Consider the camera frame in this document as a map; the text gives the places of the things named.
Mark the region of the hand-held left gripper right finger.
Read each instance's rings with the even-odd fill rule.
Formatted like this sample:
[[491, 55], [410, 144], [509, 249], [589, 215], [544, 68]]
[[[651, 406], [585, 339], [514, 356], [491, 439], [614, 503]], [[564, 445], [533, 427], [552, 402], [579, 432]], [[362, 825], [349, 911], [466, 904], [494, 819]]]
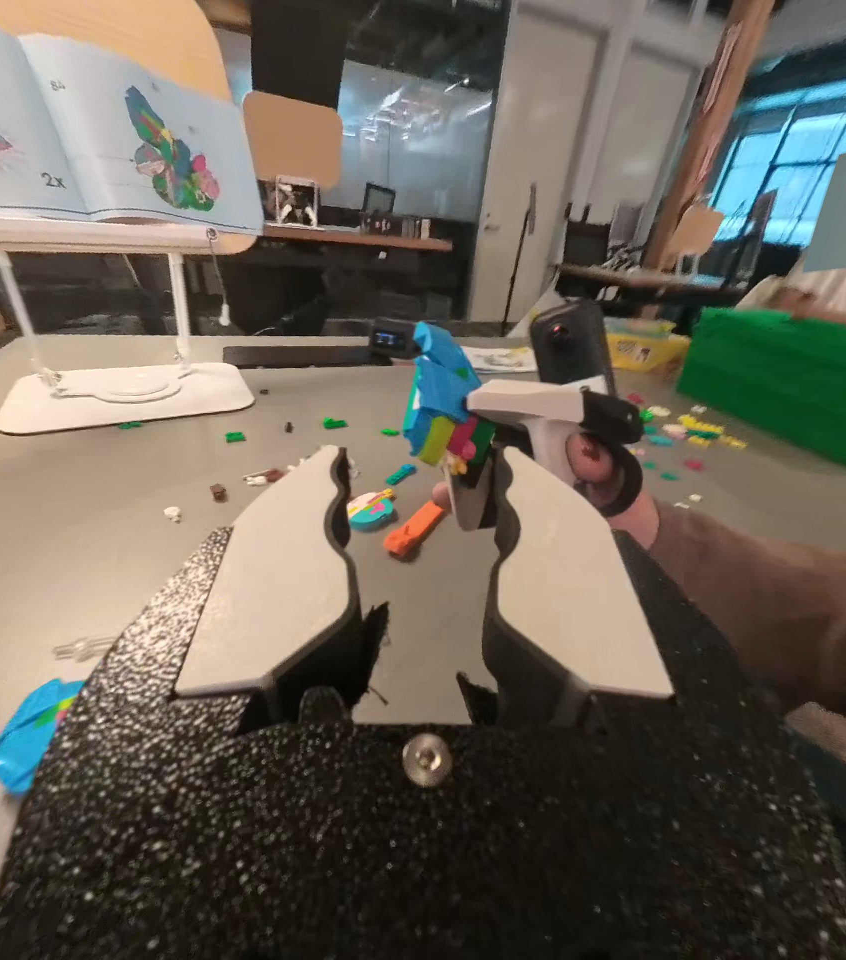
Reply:
[[458, 673], [479, 727], [668, 724], [676, 691], [608, 522], [514, 447], [494, 465], [498, 557], [481, 653], [496, 684]]

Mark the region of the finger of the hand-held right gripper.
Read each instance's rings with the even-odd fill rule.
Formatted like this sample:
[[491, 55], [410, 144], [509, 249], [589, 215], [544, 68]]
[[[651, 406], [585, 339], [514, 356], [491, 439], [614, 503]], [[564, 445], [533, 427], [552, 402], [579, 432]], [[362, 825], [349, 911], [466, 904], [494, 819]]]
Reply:
[[466, 408], [495, 423], [521, 423], [534, 418], [581, 423], [585, 415], [583, 394], [573, 386], [495, 378], [467, 395]]
[[496, 481], [500, 453], [500, 448], [490, 448], [481, 463], [468, 462], [465, 473], [453, 472], [455, 461], [444, 462], [450, 509], [459, 529], [465, 533], [497, 526]]

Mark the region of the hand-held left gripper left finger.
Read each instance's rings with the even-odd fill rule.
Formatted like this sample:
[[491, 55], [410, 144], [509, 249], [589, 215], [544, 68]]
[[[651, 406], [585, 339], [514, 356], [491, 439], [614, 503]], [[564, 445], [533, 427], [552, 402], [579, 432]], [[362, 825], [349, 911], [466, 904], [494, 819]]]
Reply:
[[254, 722], [295, 722], [310, 693], [351, 718], [369, 691], [389, 606], [363, 608], [348, 553], [347, 451], [322, 446], [237, 518], [174, 694], [247, 695]]

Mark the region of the multicoloured lego butterfly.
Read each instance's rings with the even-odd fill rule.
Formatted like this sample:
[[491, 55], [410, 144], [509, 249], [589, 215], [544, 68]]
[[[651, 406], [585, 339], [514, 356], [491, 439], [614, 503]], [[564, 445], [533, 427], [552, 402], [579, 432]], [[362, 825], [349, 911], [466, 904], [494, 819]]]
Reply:
[[474, 489], [490, 458], [497, 433], [488, 418], [468, 408], [481, 383], [463, 349], [440, 326], [417, 322], [414, 374], [402, 434], [413, 457], [440, 467], [448, 482]]

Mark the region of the person's right forearm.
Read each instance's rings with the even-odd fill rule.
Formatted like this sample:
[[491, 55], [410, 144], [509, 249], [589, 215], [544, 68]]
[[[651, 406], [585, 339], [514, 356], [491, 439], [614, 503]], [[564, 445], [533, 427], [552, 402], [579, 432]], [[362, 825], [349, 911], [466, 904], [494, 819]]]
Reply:
[[656, 505], [650, 554], [786, 714], [846, 718], [846, 552], [741, 534]]

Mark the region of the white round lego wing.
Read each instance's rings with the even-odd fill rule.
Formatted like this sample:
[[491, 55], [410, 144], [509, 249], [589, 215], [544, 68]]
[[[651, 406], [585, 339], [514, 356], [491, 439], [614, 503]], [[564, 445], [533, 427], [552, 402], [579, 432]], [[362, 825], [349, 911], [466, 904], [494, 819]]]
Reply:
[[361, 494], [347, 505], [350, 527], [359, 532], [370, 532], [393, 522], [396, 517], [394, 490], [391, 486], [379, 491]]

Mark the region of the scattered pile of lego bricks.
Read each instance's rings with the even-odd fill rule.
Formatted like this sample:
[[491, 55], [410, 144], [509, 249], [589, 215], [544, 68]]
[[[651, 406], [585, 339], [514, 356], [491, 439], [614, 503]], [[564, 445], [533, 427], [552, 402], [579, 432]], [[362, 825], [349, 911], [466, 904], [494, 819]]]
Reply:
[[650, 492], [680, 515], [726, 511], [743, 497], [752, 462], [746, 438], [703, 404], [621, 388], [637, 411], [639, 438], [625, 444]]

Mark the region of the clear lego antenna piece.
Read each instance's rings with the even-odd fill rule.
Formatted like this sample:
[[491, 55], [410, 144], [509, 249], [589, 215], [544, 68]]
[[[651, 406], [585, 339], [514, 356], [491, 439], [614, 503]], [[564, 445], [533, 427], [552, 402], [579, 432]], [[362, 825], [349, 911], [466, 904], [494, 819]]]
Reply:
[[85, 636], [54, 646], [51, 653], [57, 660], [83, 663], [104, 656], [116, 642], [115, 635]]

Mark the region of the blue lego wing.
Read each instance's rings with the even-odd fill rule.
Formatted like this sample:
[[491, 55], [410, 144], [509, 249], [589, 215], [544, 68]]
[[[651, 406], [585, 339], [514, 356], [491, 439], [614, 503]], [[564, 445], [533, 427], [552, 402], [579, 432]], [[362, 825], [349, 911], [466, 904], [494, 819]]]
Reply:
[[11, 797], [25, 794], [57, 726], [83, 687], [82, 680], [47, 681], [30, 692], [0, 731], [0, 785]]

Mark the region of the person's right hand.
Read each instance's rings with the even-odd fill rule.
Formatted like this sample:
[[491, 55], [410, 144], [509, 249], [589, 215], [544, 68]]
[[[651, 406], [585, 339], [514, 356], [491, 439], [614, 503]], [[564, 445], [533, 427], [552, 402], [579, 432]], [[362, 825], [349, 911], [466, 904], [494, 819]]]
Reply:
[[[566, 442], [568, 463], [575, 477], [575, 486], [594, 507], [602, 509], [619, 496], [624, 476], [611, 452], [596, 439], [578, 434]], [[660, 527], [655, 500], [643, 487], [626, 511], [608, 517], [615, 531], [624, 532], [646, 551], [654, 546]]]

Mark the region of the yellow box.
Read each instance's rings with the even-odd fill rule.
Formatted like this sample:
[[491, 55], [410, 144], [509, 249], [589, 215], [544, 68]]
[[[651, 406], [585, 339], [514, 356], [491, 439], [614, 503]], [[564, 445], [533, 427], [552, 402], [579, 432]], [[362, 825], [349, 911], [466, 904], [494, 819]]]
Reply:
[[606, 318], [606, 339], [615, 371], [649, 373], [680, 365], [691, 338], [675, 333], [676, 324], [664, 319]]

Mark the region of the orange brick separator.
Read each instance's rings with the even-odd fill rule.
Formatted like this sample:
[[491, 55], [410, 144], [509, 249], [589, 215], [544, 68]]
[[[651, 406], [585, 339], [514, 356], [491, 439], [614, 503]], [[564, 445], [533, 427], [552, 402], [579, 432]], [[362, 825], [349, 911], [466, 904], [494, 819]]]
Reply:
[[429, 500], [405, 523], [386, 535], [383, 540], [383, 549], [394, 559], [403, 561], [410, 558], [445, 515], [446, 510]]

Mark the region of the white door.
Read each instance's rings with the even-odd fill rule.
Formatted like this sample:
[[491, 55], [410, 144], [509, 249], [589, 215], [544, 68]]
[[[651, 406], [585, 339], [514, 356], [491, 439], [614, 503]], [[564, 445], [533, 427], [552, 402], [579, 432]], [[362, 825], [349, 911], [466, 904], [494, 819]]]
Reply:
[[551, 279], [605, 31], [519, 3], [509, 21], [467, 319], [513, 324]]

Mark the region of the white book stand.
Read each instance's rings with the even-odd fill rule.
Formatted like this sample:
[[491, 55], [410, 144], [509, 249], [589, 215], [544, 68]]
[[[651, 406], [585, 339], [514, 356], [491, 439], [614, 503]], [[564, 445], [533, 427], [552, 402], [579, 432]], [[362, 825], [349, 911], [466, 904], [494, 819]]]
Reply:
[[[154, 2], [147, 12], [137, 2], [0, 2], [0, 30], [13, 37], [44, 33], [90, 43], [181, 87], [236, 105], [225, 88], [213, 92], [209, 75], [189, 73], [190, 68], [210, 68], [198, 58], [200, 52], [207, 53], [226, 85], [213, 30], [205, 22], [197, 25], [199, 20], [198, 6], [186, 2]], [[249, 407], [253, 398], [234, 366], [191, 359], [184, 257], [242, 252], [260, 234], [223, 232], [193, 222], [87, 222], [0, 214], [0, 280], [29, 345], [33, 370], [16, 381], [3, 402], [0, 433], [35, 435]], [[26, 252], [165, 257], [176, 324], [174, 360], [155, 366], [51, 368], [10, 258]]]

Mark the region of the wooden shelf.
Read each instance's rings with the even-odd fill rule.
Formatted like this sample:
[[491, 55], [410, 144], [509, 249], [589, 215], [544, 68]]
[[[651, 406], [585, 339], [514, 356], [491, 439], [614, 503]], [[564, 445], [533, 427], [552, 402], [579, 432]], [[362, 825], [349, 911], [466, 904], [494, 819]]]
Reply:
[[393, 234], [373, 234], [342, 226], [305, 226], [292, 223], [267, 222], [260, 238], [268, 241], [312, 242], [316, 244], [343, 244], [348, 246], [371, 246], [388, 249], [406, 249], [420, 252], [448, 254], [453, 243], [434, 237], [405, 237]]

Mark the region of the green plastic bin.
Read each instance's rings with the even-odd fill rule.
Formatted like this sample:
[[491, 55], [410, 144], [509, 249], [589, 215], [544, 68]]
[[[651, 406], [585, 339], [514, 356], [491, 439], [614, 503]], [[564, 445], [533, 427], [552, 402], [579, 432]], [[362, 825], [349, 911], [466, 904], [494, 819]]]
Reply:
[[846, 326], [766, 310], [706, 308], [677, 390], [846, 466]]

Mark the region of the wooden beam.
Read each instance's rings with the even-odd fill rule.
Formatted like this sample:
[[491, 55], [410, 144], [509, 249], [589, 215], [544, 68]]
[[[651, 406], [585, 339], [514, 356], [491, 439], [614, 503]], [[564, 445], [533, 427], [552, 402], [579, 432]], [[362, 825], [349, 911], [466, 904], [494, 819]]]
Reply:
[[702, 201], [719, 145], [775, 6], [775, 1], [736, 1], [729, 11], [669, 194], [645, 248], [645, 268], [666, 270], [670, 266], [673, 236], [686, 211]]

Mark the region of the open instruction booklet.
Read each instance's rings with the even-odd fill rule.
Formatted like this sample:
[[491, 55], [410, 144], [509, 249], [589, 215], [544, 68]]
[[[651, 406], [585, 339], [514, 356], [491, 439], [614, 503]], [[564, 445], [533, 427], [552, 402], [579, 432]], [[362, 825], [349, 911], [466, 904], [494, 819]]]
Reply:
[[0, 214], [258, 235], [237, 106], [90, 43], [0, 30]]

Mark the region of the clear picture frame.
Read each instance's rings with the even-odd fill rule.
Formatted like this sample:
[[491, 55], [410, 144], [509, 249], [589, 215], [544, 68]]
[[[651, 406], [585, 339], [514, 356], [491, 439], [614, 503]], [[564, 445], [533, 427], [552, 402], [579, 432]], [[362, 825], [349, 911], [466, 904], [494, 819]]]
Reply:
[[319, 227], [320, 186], [317, 181], [283, 175], [273, 178], [270, 185], [276, 225]]

